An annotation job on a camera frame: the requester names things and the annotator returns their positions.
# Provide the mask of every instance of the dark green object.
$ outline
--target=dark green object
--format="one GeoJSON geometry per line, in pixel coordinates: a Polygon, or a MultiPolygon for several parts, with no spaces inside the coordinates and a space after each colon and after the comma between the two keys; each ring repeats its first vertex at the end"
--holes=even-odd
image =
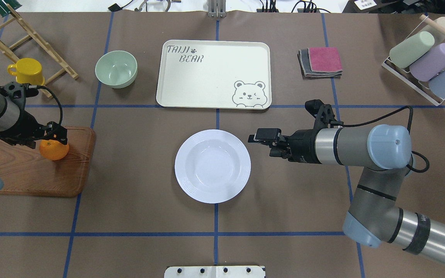
{"type": "Polygon", "coordinates": [[[9,14],[9,9],[6,7],[7,3],[15,10],[22,6],[17,0],[0,0],[1,17],[5,17],[9,14]]]}

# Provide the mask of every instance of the orange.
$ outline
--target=orange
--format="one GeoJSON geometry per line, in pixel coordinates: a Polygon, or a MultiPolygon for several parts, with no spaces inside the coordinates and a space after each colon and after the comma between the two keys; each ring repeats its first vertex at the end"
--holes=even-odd
{"type": "Polygon", "coordinates": [[[41,155],[50,160],[60,160],[67,155],[70,144],[63,145],[56,140],[42,140],[39,145],[41,155]]]}

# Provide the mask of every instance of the beige cup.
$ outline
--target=beige cup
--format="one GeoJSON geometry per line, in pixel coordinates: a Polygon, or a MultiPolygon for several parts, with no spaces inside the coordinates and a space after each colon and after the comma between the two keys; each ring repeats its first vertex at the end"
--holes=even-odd
{"type": "Polygon", "coordinates": [[[16,81],[20,84],[30,83],[32,85],[44,85],[42,65],[35,59],[20,59],[16,64],[9,65],[7,70],[9,74],[16,76],[16,81]]]}

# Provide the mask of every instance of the mint green bowl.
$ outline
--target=mint green bowl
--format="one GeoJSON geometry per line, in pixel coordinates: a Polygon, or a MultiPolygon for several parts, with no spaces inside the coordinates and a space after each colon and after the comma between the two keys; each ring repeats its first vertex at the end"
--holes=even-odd
{"type": "Polygon", "coordinates": [[[102,84],[124,88],[136,78],[138,65],[133,55],[117,50],[104,54],[95,65],[95,76],[102,84]]]}

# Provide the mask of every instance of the cartoon bear face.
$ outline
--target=cartoon bear face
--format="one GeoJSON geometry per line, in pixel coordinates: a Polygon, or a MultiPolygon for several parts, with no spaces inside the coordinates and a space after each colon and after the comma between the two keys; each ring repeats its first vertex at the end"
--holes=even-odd
{"type": "Polygon", "coordinates": [[[243,81],[236,81],[234,87],[236,90],[233,95],[233,102],[236,104],[236,107],[239,105],[263,107],[267,103],[267,97],[263,91],[265,84],[262,81],[257,81],[255,84],[245,84],[243,81]]]}

